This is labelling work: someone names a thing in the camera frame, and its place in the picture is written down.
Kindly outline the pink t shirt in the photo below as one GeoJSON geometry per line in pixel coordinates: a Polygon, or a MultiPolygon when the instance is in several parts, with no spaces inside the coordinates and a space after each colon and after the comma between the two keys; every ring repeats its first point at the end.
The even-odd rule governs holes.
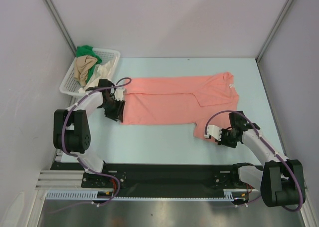
{"type": "Polygon", "coordinates": [[[236,111],[239,95],[234,76],[134,78],[126,86],[124,125],[195,124],[194,136],[204,139],[205,125],[230,127],[227,110],[236,111]]]}

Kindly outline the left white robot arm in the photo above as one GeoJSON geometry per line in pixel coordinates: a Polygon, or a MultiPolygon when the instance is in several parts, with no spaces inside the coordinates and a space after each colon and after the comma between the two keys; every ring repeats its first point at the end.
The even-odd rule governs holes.
{"type": "Polygon", "coordinates": [[[110,174],[103,170],[105,162],[88,151],[91,144],[88,117],[95,110],[103,109],[106,118],[122,123],[125,86],[131,81],[129,77],[121,78],[116,83],[100,79],[97,86],[89,87],[72,106],[54,112],[54,147],[77,159],[86,173],[93,174],[93,182],[100,187],[109,183],[110,174]]]}

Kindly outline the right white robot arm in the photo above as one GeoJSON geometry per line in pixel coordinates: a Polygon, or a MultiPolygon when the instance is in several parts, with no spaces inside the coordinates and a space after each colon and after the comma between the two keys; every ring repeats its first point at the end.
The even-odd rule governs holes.
{"type": "Polygon", "coordinates": [[[299,211],[306,200],[303,166],[277,152],[265,139],[261,128],[242,111],[220,111],[207,121],[204,135],[214,138],[218,145],[235,148],[237,143],[248,147],[261,163],[238,165],[231,173],[230,183],[241,188],[250,185],[260,192],[268,207],[282,207],[290,212],[299,211]]]}

